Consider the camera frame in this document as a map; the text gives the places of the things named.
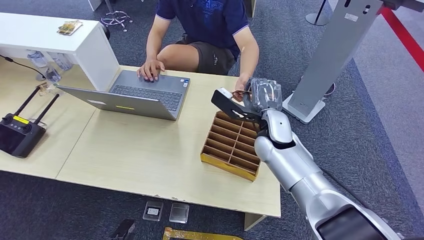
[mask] water bottle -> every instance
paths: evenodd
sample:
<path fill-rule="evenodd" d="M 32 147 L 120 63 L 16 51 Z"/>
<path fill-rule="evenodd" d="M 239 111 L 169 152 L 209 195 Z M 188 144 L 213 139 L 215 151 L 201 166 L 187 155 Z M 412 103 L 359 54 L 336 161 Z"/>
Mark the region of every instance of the water bottle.
<path fill-rule="evenodd" d="M 52 65 L 50 65 L 50 63 L 40 51 L 29 50 L 26 57 L 51 83 L 54 84 L 61 80 L 59 73 Z"/>
<path fill-rule="evenodd" d="M 67 71 L 72 68 L 72 62 L 65 54 L 60 52 L 48 52 L 48 54 L 63 71 Z"/>

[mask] black remote controller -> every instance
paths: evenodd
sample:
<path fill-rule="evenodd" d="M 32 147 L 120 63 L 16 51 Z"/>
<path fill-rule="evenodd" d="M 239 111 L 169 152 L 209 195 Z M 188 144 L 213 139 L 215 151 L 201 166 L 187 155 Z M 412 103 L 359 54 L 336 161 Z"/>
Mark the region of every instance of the black remote controller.
<path fill-rule="evenodd" d="M 46 129 L 39 126 L 38 123 L 59 97 L 59 94 L 54 96 L 53 100 L 34 122 L 19 116 L 39 90 L 40 87 L 38 86 L 15 114 L 8 113 L 0 121 L 0 150 L 18 158 L 26 158 L 46 133 Z"/>

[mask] antenna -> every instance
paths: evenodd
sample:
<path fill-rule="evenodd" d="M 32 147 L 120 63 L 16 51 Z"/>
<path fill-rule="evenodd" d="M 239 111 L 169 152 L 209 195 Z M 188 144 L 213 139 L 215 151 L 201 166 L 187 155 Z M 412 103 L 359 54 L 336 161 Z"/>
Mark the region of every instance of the antenna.
<path fill-rule="evenodd" d="M 14 113 L 15 116 L 18 116 L 22 110 L 28 105 L 28 103 L 33 99 L 33 97 L 36 95 L 36 93 L 40 90 L 40 86 L 37 86 L 35 90 L 29 95 L 29 97 L 23 102 L 22 106 Z"/>
<path fill-rule="evenodd" d="M 44 117 L 44 115 L 46 115 L 47 111 L 50 109 L 50 107 L 55 103 L 56 99 L 58 99 L 59 97 L 59 93 L 56 94 L 53 98 L 53 100 L 50 101 L 50 103 L 44 108 L 44 110 L 42 111 L 42 113 L 40 114 L 40 116 L 38 116 L 37 120 L 35 120 L 34 124 L 38 125 L 39 122 L 41 121 L 41 119 Z"/>

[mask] cardboard organizer box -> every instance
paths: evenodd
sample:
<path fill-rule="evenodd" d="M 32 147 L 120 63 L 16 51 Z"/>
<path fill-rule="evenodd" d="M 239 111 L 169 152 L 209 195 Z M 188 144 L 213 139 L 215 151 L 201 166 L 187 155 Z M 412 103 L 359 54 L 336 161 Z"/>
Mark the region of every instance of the cardboard organizer box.
<path fill-rule="evenodd" d="M 201 161 L 253 182 L 261 164 L 254 147 L 258 127 L 217 112 L 200 154 Z"/>

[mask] red stripe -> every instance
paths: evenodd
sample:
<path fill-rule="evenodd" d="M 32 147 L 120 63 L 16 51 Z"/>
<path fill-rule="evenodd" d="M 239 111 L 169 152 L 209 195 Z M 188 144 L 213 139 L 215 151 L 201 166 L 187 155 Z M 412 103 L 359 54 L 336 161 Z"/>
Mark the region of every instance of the red stripe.
<path fill-rule="evenodd" d="M 404 25 L 399 21 L 398 17 L 393 13 L 393 11 L 387 7 L 385 7 L 381 14 L 384 19 L 390 25 L 391 29 L 393 29 L 394 33 L 400 39 L 402 44 L 405 46 L 406 50 L 408 50 L 409 54 L 416 61 L 418 66 L 424 72 L 424 51 L 415 41 L 415 39 L 411 36 L 408 30 L 404 27 Z"/>

